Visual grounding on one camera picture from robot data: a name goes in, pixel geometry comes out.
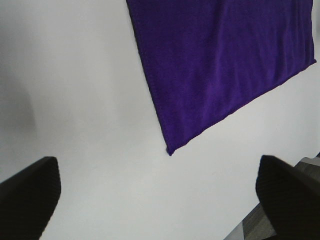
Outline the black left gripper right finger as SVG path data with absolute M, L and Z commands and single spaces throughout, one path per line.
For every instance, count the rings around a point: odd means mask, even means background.
M 263 155 L 256 195 L 275 235 L 272 240 L 320 238 L 320 183 L 283 160 Z

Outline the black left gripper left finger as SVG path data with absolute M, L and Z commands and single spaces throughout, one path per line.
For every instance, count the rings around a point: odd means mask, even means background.
M 61 196 L 58 160 L 46 156 L 0 184 L 0 238 L 38 240 Z

